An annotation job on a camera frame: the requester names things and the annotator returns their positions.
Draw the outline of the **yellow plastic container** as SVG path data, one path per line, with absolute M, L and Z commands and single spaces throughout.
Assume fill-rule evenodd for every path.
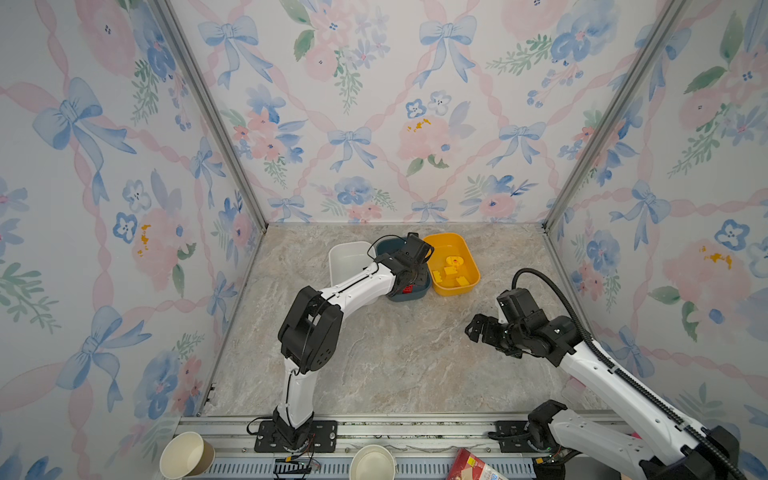
M 456 233 L 438 233 L 428 235 L 425 241 L 434 247 L 434 253 L 428 260 L 427 266 L 432 278 L 433 288 L 438 295 L 451 297 L 466 294 L 479 284 L 482 275 L 465 239 L 461 235 Z M 464 265 L 457 269 L 458 274 L 455 276 L 447 276 L 444 271 L 444 268 L 447 267 L 445 265 L 445 258 L 451 255 L 461 256 L 465 260 Z M 433 280 L 433 271 L 439 271 L 442 274 L 442 283 L 436 283 Z M 465 277 L 469 281 L 468 286 L 458 285 L 456 279 L 460 276 Z

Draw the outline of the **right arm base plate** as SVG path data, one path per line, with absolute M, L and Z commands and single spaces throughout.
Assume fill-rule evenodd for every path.
M 498 443 L 502 453 L 531 453 L 545 457 L 564 457 L 574 449 L 562 447 L 554 440 L 535 440 L 527 420 L 501 420 L 494 423 L 486 436 Z

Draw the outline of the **dark teal plastic container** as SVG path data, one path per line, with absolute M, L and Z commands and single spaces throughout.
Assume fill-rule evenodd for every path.
M 375 252 L 377 256 L 381 254 L 391 254 L 397 250 L 400 250 L 403 245 L 404 239 L 402 238 L 391 237 L 381 239 L 375 245 Z M 420 266 L 417 279 L 415 283 L 410 286 L 413 286 L 412 293 L 403 294 L 402 291 L 390 297 L 389 300 L 392 302 L 406 302 L 423 298 L 432 286 L 432 278 L 429 273 L 429 268 L 426 264 Z

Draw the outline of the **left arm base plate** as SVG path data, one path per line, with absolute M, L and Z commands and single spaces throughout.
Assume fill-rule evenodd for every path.
M 333 453 L 338 440 L 338 422 L 313 420 L 291 427 L 282 419 L 257 417 L 246 425 L 255 437 L 256 453 Z

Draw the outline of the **white plastic container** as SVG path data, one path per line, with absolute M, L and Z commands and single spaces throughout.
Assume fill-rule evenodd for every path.
M 367 268 L 373 260 L 369 256 L 372 244 L 367 241 L 341 243 L 328 252 L 331 285 L 341 284 Z

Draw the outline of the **yellow lego duck piece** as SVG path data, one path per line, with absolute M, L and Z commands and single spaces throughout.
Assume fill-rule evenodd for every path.
M 464 258 L 458 255 L 451 255 L 445 258 L 445 265 L 450 268 L 458 269 L 463 266 L 464 263 Z

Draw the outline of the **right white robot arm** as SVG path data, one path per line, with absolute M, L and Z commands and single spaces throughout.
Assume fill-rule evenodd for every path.
M 612 360 L 567 316 L 501 322 L 477 314 L 468 338 L 506 356 L 529 353 L 548 360 L 597 394 L 633 430 L 626 435 L 548 400 L 514 436 L 540 451 L 578 451 L 632 479 L 742 479 L 739 442 L 728 430 L 709 429 L 653 393 Z

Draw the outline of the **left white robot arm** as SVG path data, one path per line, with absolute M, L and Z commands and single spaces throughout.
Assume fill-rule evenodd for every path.
M 378 298 L 392 297 L 414 284 L 433 252 L 428 243 L 405 246 L 379 255 L 341 283 L 322 290 L 307 286 L 297 293 L 278 331 L 285 382 L 273 411 L 277 434 L 289 450 L 309 441 L 317 372 L 334 355 L 343 321 Z

